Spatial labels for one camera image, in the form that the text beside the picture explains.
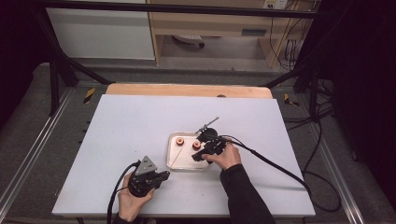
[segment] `white tray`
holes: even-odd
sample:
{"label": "white tray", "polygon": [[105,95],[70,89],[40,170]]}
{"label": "white tray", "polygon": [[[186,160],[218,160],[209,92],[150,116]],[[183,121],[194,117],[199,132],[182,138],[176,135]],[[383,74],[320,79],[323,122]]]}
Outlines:
{"label": "white tray", "polygon": [[[196,133],[172,133],[169,136],[167,166],[175,171],[203,171],[207,166],[207,161],[195,161],[192,155],[204,148],[205,143],[201,144],[199,150],[192,148],[192,144],[198,141]],[[178,146],[176,140],[182,137],[184,144]]]}

